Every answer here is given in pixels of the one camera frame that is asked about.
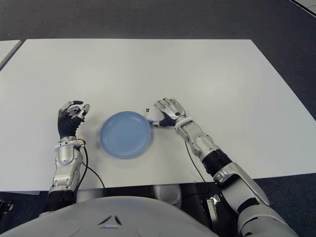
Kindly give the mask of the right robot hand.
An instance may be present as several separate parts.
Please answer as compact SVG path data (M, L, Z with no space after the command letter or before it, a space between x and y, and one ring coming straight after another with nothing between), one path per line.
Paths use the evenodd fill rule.
M163 98L154 104L163 118L152 123L153 126L174 127L175 124L186 117L184 108L175 99Z

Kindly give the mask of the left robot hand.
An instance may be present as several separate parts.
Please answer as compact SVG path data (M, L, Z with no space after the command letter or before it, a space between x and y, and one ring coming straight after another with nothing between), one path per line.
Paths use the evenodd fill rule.
M75 137L80 124L84 122L85 116L89 112L90 105L85 104L82 108L82 101L69 101L58 111L57 129L60 139L65 137Z

